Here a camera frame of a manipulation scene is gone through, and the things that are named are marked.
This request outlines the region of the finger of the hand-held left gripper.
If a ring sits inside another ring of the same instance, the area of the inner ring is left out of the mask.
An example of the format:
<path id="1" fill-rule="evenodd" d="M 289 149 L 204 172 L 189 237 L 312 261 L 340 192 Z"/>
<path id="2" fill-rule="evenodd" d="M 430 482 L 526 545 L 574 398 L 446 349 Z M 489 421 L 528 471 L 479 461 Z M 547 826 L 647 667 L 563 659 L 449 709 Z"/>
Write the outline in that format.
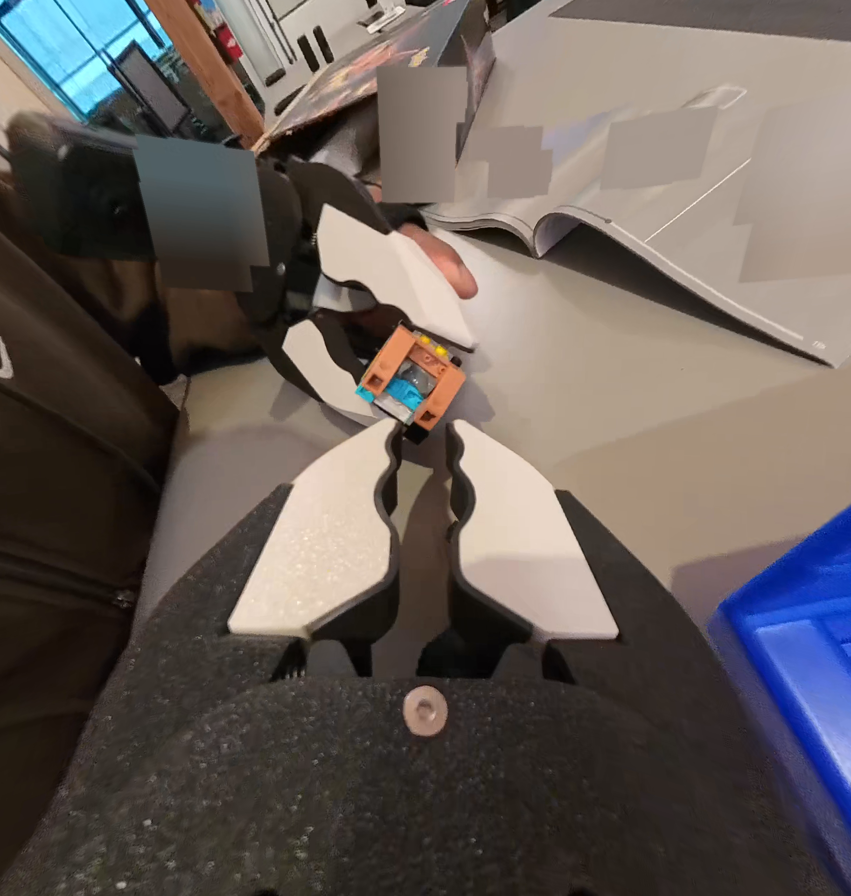
<path id="1" fill-rule="evenodd" d="M 366 365 L 338 315 L 315 311 L 287 329 L 282 348 L 321 404 L 365 427 L 390 416 L 357 393 Z"/>
<path id="2" fill-rule="evenodd" d="M 321 209 L 316 246 L 322 274 L 343 285 L 367 289 L 417 329 L 466 352 L 478 341 L 456 291 L 412 240 L 384 234 L 330 204 Z"/>

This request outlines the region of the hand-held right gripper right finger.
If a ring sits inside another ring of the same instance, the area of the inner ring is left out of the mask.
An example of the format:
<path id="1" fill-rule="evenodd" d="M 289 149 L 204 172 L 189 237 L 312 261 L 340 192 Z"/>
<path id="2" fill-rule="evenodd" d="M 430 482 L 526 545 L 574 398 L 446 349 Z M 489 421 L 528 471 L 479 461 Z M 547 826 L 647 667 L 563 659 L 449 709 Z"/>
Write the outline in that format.
<path id="1" fill-rule="evenodd" d="M 482 644 L 612 641 L 619 627 L 553 485 L 463 420 L 446 428 L 452 475 L 452 625 Z"/>

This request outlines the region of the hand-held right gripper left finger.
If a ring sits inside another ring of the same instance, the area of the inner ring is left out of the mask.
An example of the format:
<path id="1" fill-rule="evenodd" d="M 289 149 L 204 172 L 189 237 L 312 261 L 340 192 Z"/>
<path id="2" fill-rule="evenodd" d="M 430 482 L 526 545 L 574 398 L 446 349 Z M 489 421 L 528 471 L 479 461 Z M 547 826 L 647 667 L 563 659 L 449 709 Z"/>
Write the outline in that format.
<path id="1" fill-rule="evenodd" d="M 382 495 L 401 427 L 379 420 L 289 484 L 229 617 L 236 635 L 313 639 L 387 582 L 396 531 Z"/>

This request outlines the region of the multicoloured toy brick model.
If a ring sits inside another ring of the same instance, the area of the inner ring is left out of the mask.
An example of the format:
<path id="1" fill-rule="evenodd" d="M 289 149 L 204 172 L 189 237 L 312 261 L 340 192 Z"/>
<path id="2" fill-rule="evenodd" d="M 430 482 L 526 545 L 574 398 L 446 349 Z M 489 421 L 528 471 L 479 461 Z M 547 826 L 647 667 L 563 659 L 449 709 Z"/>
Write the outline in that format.
<path id="1" fill-rule="evenodd" d="M 375 355 L 356 393 L 401 424 L 415 444 L 427 440 L 460 393 L 461 359 L 419 330 L 399 325 Z"/>

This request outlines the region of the person's left forearm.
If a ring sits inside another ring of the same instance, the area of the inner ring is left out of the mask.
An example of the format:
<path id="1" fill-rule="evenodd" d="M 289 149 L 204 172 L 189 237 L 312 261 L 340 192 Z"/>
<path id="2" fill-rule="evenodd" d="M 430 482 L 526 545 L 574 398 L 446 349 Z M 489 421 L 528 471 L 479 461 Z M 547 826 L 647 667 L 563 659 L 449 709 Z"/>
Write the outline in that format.
<path id="1" fill-rule="evenodd" d="M 233 292 L 166 286 L 152 262 L 62 265 L 75 297 L 157 385 L 262 354 Z"/>

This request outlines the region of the grey desk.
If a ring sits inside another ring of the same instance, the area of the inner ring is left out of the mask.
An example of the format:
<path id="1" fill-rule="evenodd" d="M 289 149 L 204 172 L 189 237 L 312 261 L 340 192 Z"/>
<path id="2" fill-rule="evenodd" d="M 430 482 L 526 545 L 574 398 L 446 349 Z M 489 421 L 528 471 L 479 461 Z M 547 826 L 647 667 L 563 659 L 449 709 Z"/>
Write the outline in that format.
<path id="1" fill-rule="evenodd" d="M 573 124 L 706 88 L 768 106 L 851 89 L 851 2 L 544 2 L 495 35 L 476 127 Z M 468 312 L 483 360 L 462 414 L 548 475 L 612 597 L 651 599 L 711 663 L 663 683 L 669 634 L 646 649 L 650 697 L 716 697 L 718 664 L 679 604 L 708 613 L 851 499 L 851 363 L 805 359 L 786 335 L 714 306 L 624 243 L 576 227 L 544 260 L 484 231 Z M 851 280 L 822 299 L 847 313 Z M 222 702 L 168 748 L 168 783 L 201 759 L 239 786 L 178 812 L 174 858 L 149 894 L 831 894 L 792 866 L 784 810 L 767 819 L 729 774 L 600 685 L 453 679 L 449 728 L 416 737 L 401 681 L 270 681 Z M 185 767 L 176 766 L 180 760 Z"/>

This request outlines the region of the person's left hand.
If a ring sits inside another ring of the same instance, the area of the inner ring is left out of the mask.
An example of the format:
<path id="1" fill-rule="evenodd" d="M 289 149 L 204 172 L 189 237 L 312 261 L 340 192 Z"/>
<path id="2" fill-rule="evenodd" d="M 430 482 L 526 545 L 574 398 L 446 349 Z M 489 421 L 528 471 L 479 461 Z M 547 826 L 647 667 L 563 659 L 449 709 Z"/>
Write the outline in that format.
<path id="1" fill-rule="evenodd" d="M 476 297 L 476 279 L 452 246 L 413 222 L 403 224 L 398 232 L 419 246 L 460 299 Z"/>

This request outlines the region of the printed cardboard toy box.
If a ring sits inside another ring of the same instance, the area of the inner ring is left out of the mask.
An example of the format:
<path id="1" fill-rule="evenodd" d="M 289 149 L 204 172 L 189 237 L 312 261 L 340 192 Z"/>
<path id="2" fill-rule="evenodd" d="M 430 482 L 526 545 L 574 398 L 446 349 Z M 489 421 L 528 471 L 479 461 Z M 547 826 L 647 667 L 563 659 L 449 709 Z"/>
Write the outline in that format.
<path id="1" fill-rule="evenodd" d="M 379 82 L 413 88 L 405 109 L 417 100 L 440 100 L 443 116 L 454 114 L 455 154 L 465 141 L 495 65 L 487 2 L 433 2 L 375 34 L 360 48 L 330 63 L 277 114 L 253 151 L 299 145 L 359 108 L 375 108 Z"/>

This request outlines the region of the white cabinet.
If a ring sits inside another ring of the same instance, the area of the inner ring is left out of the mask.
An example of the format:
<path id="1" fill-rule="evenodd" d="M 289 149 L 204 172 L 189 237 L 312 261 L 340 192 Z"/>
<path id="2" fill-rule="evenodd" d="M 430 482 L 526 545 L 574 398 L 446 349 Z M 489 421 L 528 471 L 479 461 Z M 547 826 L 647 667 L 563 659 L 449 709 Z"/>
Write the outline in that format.
<path id="1" fill-rule="evenodd" d="M 433 2 L 223 2 L 254 85 L 305 83 L 332 61 L 406 23 Z"/>

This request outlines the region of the black monitor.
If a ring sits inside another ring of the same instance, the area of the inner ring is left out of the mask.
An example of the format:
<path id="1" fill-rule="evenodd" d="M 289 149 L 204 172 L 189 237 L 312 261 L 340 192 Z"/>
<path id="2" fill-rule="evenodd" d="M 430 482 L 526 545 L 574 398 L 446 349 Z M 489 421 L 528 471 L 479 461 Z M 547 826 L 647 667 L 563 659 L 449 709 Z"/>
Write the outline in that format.
<path id="1" fill-rule="evenodd" d="M 138 102 L 154 134 L 179 135 L 192 109 L 137 41 L 114 57 L 109 71 Z"/>

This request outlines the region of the open instruction booklet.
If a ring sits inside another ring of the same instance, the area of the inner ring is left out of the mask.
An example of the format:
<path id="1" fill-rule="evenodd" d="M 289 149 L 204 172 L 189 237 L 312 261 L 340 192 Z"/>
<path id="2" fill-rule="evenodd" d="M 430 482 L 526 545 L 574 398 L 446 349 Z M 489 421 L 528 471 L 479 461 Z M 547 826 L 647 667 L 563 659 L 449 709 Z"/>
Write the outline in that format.
<path id="1" fill-rule="evenodd" d="M 540 258 L 586 225 L 733 319 L 838 367 L 851 357 L 851 88 L 721 84 L 678 108 L 619 106 L 544 135 L 542 196 L 490 197 L 467 147 L 448 230 L 500 228 Z"/>

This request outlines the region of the person's brown jacket torso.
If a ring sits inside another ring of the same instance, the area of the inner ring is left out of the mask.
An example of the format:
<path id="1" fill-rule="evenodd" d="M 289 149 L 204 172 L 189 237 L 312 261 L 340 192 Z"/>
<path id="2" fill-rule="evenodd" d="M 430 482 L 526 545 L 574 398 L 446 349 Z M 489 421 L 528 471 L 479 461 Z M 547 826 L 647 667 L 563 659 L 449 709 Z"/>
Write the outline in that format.
<path id="1" fill-rule="evenodd" d="M 0 877 L 126 644 L 175 422 L 0 225 Z"/>

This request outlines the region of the blue plastic bin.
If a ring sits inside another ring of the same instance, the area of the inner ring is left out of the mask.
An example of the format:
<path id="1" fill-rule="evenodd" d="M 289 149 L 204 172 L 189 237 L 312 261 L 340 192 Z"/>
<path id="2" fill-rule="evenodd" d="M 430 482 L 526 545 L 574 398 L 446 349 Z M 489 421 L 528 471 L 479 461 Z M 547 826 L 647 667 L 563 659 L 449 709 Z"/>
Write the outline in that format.
<path id="1" fill-rule="evenodd" d="M 851 894 L 851 505 L 723 600 L 711 644 Z"/>

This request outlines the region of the wooden post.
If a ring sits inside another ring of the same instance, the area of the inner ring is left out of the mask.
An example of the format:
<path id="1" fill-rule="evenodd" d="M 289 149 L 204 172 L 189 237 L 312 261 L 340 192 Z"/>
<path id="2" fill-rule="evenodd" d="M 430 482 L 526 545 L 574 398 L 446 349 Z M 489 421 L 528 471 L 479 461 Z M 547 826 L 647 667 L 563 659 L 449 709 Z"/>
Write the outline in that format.
<path id="1" fill-rule="evenodd" d="M 263 136 L 263 116 L 221 57 L 191 3 L 148 1 L 147 5 L 231 132 L 238 135 L 244 149 L 251 150 Z"/>

